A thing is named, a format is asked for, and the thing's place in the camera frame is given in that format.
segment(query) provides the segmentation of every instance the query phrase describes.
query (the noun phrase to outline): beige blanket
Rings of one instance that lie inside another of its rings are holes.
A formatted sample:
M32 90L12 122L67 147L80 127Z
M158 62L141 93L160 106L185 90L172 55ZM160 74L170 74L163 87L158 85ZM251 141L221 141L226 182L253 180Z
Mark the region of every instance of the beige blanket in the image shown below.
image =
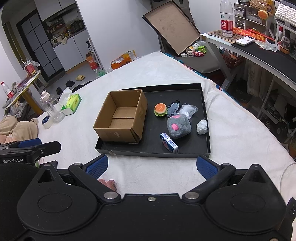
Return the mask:
M11 115L0 122L0 143L35 139L38 136L38 120L20 121Z

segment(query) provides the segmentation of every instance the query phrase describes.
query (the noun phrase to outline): bed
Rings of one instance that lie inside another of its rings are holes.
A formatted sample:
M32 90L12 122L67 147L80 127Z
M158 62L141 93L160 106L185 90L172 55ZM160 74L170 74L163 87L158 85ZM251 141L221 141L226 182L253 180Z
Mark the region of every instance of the bed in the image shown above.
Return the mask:
M99 155L95 150L98 136L93 124L108 92L181 83L202 85L210 131L210 159L219 164L228 162L240 169L260 164L279 189L284 170L294 160L273 134L249 111L217 89L211 80L161 52L144 56L78 90L82 101L76 113L66 116L61 123L44 129L41 121L46 113L39 116L38 137L42 143L59 141L62 145L60 153L43 161L57 160L58 168L68 168L75 162L87 163ZM113 155L108 155L108 159L109 166L102 178L114 179L122 196L125 193L182 195L205 181L196 169L196 159ZM295 171L295 165L290 166L282 181L281 193L286 203L296 196Z

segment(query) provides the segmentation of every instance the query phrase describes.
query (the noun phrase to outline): keyboard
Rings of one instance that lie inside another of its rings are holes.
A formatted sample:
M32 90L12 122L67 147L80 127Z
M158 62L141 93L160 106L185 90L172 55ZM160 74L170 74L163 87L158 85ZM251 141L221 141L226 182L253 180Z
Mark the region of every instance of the keyboard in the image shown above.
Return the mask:
M296 27L296 9L295 8L292 8L280 3L276 10L276 14L274 16L275 18L288 22L294 27Z

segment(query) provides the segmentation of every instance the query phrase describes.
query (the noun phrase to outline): white cabinet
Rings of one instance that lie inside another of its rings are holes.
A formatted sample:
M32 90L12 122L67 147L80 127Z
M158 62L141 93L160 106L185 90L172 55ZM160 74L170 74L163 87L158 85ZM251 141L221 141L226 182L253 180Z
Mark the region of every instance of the white cabinet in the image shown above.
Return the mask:
M66 44L56 46L54 51L65 71L84 61L73 38L68 39Z
M89 34L86 30L82 31L81 33L75 35L74 41L81 53L83 60L86 60L86 54L89 52L89 48L87 46L87 39L89 38Z
M61 4L62 9L64 9L65 7L75 3L75 0L59 0L59 3Z
M59 0L34 0L42 21L62 10Z

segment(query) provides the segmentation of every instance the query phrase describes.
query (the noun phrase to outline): open cardboard box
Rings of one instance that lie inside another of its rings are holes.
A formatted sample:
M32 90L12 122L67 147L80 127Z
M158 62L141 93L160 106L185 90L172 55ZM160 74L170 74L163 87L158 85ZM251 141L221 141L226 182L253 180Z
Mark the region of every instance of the open cardboard box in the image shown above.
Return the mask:
M195 43L200 32L182 9L169 1L143 16L143 19L166 40L177 55Z
M139 143L147 110L147 99L141 89L108 93L94 123L103 141Z

